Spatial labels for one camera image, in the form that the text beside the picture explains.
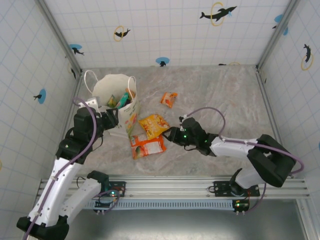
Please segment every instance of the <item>canvas bag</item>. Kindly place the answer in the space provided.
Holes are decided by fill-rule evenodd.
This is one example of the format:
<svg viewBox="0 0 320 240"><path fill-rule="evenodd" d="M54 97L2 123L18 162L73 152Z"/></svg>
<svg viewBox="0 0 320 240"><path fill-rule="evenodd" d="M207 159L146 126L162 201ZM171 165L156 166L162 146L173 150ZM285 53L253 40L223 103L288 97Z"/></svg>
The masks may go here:
<svg viewBox="0 0 320 240"><path fill-rule="evenodd" d="M93 91L90 91L87 85L87 72L93 73L96 80ZM84 84L88 91L92 94L92 97L99 97L100 104L102 106L99 109L101 112L105 108L109 108L107 107L107 103L112 95L115 97L115 99L119 100L126 92L126 88L135 93L135 97L133 98L131 92L129 91L132 102L119 109L119 124L115 128L108 130L110 135L112 136L128 138L134 128L135 123L137 122L138 113L140 110L136 78L134 76L129 77L124 74L108 74L105 75L101 80L98 80L96 74L93 71L87 70L84 73L83 79Z"/></svg>

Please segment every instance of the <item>small orange snack packet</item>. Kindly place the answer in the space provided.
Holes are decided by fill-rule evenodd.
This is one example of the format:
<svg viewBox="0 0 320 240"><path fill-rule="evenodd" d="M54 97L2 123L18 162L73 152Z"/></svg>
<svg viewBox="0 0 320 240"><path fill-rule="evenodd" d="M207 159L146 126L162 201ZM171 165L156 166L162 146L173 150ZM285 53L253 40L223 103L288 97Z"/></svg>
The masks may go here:
<svg viewBox="0 0 320 240"><path fill-rule="evenodd" d="M133 159L139 159L151 154L163 153L167 149L162 135L151 140L148 140L145 133L135 135L130 138L130 144Z"/></svg>
<svg viewBox="0 0 320 240"><path fill-rule="evenodd" d="M158 114L152 114L138 122L145 130L148 140L158 137L170 128L166 120Z"/></svg>
<svg viewBox="0 0 320 240"><path fill-rule="evenodd" d="M178 93L176 92L165 92L160 103L167 105L169 108L172 108L177 96Z"/></svg>

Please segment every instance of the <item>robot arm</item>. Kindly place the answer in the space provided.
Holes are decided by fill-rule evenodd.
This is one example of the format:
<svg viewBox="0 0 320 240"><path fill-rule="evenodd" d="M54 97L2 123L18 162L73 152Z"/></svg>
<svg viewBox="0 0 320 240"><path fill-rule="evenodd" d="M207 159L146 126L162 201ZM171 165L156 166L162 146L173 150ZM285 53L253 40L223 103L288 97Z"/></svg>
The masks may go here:
<svg viewBox="0 0 320 240"><path fill-rule="evenodd" d="M106 112L100 113L97 99L89 99L86 103L90 106L95 116L96 133L94 141L96 141L98 138L103 137L105 130L112 129L118 124L118 109L107 109ZM80 105L73 121L74 127L68 130L65 138L59 144L51 177L40 199L29 215L21 217L17 222L17 227L24 232L27 232L32 222L34 222L29 234L40 240L64 240L69 231L69 224L88 201L99 193L110 189L108 175L93 171L88 174L84 184L64 202L74 177L82 168L87 155L93 150L92 146L90 146L81 157L68 165L60 173L59 177L54 177L69 161L88 146L93 137L93 118L83 104ZM39 214L39 206L44 201L47 193L48 196L41 214Z"/></svg>
<svg viewBox="0 0 320 240"><path fill-rule="evenodd" d="M237 170L229 181L232 192L237 196L251 186L262 183L281 187L296 164L289 156L253 145L262 144L288 152L269 135L263 134L257 139L220 139L218 134L206 133L193 117L184 119L181 127L171 127L163 136L184 149L187 146L195 146L193 150L198 150L206 156L230 156L249 160L252 167Z"/></svg>

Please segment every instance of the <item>white tiled wall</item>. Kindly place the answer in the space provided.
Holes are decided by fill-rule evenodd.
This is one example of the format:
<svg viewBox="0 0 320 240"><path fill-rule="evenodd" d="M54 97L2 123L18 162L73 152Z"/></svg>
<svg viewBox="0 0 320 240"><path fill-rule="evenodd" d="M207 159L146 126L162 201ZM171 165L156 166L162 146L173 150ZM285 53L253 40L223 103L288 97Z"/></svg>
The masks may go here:
<svg viewBox="0 0 320 240"><path fill-rule="evenodd" d="M305 163L303 175L319 220L320 1L302 0L288 27L263 69L266 89L284 146ZM313 55L306 65L305 44Z"/></svg>
<svg viewBox="0 0 320 240"><path fill-rule="evenodd" d="M52 170L76 85L68 60L34 0L0 0L0 239L20 240ZM34 100L46 90L43 104Z"/></svg>
<svg viewBox="0 0 320 240"><path fill-rule="evenodd" d="M257 64L289 0L46 0L83 68ZM213 26L201 12L235 7ZM222 8L218 3L212 14ZM123 26L122 38L114 32Z"/></svg>

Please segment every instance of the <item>yellow chip bag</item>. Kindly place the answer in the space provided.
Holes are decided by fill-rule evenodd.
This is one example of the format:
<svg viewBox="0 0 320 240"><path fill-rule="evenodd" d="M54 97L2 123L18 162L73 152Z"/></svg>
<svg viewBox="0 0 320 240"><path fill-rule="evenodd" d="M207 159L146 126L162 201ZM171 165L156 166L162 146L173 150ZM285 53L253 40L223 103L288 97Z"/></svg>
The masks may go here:
<svg viewBox="0 0 320 240"><path fill-rule="evenodd" d="M158 137L170 128L165 119L158 114L152 114L142 120L138 120L138 122L145 130L148 140Z"/></svg>

